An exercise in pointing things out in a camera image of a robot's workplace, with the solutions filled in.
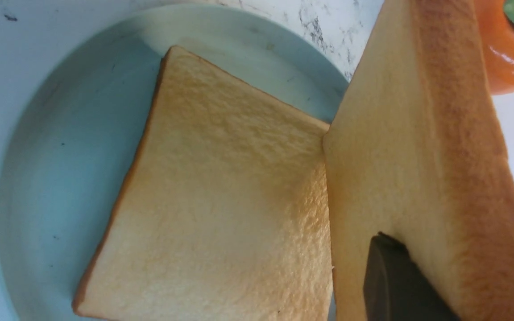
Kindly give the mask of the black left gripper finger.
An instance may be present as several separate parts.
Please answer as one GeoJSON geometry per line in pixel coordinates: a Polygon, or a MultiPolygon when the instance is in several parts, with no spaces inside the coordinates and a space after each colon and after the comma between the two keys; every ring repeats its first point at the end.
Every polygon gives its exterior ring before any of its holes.
{"type": "Polygon", "coordinates": [[[370,240],[363,295],[369,321],[459,321],[406,246],[383,232],[370,240]]]}

